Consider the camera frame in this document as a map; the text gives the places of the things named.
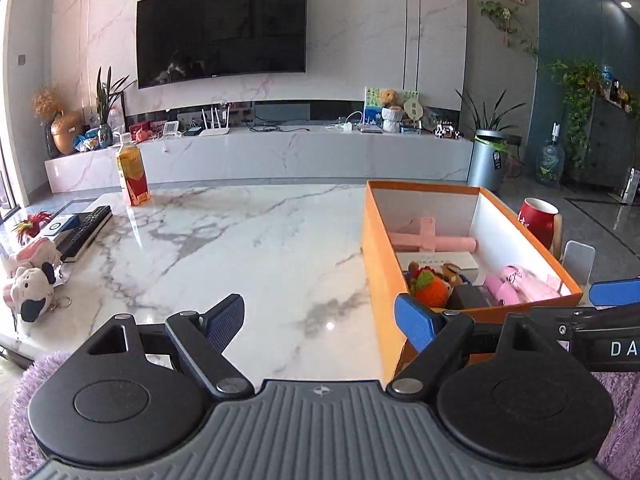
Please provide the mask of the white flat box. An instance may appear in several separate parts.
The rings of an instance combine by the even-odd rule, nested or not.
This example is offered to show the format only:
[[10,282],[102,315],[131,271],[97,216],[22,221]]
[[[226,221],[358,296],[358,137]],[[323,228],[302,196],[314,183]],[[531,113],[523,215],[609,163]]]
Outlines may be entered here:
[[405,270],[412,262],[432,268],[440,268],[443,263],[451,262],[461,271],[477,271],[480,268],[470,252],[398,252],[396,257]]

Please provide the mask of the white wifi router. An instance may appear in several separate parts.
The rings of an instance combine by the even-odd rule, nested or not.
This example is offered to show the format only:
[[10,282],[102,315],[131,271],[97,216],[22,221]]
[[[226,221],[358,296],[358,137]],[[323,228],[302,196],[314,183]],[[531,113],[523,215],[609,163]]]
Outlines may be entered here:
[[200,136],[225,136],[230,132],[230,105],[221,103],[201,109],[203,129]]

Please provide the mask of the orange storage box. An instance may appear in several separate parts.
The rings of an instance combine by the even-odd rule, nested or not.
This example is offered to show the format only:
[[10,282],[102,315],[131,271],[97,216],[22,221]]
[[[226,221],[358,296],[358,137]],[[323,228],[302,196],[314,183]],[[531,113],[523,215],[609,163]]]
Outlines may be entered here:
[[518,266],[558,291],[549,306],[575,307],[582,299],[582,289],[561,263],[484,188],[370,181],[361,247],[386,382],[414,355],[394,317],[395,299],[408,289],[411,263],[435,270],[455,263],[475,285],[506,266]]

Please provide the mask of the red mug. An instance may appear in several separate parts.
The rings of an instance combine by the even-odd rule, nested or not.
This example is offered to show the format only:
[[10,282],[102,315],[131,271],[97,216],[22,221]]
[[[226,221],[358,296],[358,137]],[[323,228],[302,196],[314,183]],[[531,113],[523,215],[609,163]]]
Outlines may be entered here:
[[548,249],[555,258],[561,258],[563,217],[559,209],[540,198],[523,200],[518,221]]

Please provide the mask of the orange crochet fruit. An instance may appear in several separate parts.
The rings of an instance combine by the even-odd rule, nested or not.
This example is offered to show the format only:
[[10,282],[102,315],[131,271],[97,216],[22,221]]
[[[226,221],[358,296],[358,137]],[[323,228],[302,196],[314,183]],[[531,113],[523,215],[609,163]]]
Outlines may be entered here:
[[428,266],[409,271],[409,292],[425,307],[446,307],[450,290],[449,284]]

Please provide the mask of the red drink bottle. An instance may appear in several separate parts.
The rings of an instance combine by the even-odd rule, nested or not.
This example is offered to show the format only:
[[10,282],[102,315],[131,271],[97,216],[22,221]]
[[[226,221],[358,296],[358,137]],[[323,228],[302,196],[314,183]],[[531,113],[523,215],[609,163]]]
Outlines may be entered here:
[[143,165],[142,151],[129,132],[120,136],[120,149],[116,155],[119,182],[129,206],[147,203],[151,194]]

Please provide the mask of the silver trash bin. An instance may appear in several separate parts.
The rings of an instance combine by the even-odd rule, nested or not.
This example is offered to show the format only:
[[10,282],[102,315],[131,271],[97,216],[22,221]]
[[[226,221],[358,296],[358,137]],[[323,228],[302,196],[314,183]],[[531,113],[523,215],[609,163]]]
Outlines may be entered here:
[[468,185],[498,195],[503,179],[508,142],[498,132],[477,130],[474,136]]

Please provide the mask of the dark printed box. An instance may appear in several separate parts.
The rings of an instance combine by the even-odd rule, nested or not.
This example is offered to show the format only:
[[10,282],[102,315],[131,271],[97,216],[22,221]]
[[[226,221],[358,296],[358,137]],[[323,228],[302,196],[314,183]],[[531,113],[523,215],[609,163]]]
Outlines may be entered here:
[[501,302],[485,286],[454,286],[446,303],[448,310],[469,310],[501,306]]

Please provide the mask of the water jug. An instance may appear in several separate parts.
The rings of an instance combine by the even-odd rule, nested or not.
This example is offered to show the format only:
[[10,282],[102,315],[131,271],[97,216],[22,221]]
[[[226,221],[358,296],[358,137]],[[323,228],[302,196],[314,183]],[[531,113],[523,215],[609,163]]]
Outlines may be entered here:
[[565,152],[560,142],[561,125],[555,122],[551,138],[537,155],[535,177],[538,183],[558,186],[564,170]]

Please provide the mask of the silver phone stand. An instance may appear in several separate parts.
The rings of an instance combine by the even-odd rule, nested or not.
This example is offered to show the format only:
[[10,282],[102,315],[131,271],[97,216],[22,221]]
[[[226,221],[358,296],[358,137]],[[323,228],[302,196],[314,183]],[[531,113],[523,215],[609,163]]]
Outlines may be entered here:
[[577,240],[569,240],[565,245],[562,266],[580,287],[589,284],[596,253],[596,248]]

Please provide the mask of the pink phone stand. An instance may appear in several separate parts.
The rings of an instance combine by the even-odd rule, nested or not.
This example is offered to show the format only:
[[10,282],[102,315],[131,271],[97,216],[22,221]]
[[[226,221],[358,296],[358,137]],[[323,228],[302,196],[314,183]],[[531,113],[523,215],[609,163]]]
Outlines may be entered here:
[[477,241],[468,236],[440,236],[436,234],[434,218],[419,219],[419,232],[389,232],[390,244],[398,252],[475,252]]

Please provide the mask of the red panda plush toy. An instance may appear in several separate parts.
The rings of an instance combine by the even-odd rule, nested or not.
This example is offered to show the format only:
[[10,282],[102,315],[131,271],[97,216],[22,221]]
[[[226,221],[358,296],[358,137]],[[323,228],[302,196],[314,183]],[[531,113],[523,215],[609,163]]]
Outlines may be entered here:
[[471,285],[471,282],[462,274],[461,269],[454,263],[445,262],[440,266],[442,279],[451,287]]

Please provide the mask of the cow plush toy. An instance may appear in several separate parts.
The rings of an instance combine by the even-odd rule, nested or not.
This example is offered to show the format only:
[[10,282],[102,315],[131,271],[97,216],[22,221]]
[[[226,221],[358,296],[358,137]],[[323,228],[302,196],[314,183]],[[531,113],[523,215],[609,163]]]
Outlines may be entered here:
[[8,279],[2,295],[14,327],[18,321],[35,323],[50,309],[60,264],[61,254],[47,237],[36,238],[14,255],[1,247],[1,266]]

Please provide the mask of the brown round vase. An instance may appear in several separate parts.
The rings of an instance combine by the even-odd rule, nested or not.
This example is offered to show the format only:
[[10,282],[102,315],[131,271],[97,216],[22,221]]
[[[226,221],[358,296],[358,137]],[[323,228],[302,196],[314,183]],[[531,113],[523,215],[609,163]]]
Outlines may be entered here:
[[74,140],[84,132],[84,125],[84,115],[80,110],[56,115],[51,125],[51,136],[61,154],[73,154]]

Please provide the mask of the black keyboard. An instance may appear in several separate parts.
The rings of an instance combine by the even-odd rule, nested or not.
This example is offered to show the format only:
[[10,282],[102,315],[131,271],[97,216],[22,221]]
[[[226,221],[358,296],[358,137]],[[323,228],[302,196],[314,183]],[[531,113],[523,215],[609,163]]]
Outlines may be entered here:
[[93,211],[78,214],[78,226],[58,244],[62,263],[76,262],[112,217],[113,211],[108,205],[97,206]]

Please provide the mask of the pink pouch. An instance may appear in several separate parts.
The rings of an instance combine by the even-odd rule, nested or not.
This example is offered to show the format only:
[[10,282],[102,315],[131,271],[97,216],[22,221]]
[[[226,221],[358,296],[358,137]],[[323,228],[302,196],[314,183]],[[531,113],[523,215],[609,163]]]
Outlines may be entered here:
[[483,286],[500,306],[559,298],[560,294],[520,266],[505,266],[497,274],[488,274]]

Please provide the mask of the black television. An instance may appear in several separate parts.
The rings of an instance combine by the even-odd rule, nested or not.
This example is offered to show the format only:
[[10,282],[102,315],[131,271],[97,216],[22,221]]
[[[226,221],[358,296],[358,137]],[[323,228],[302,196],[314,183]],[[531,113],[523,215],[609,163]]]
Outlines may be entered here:
[[303,73],[307,0],[140,0],[141,89],[215,77]]

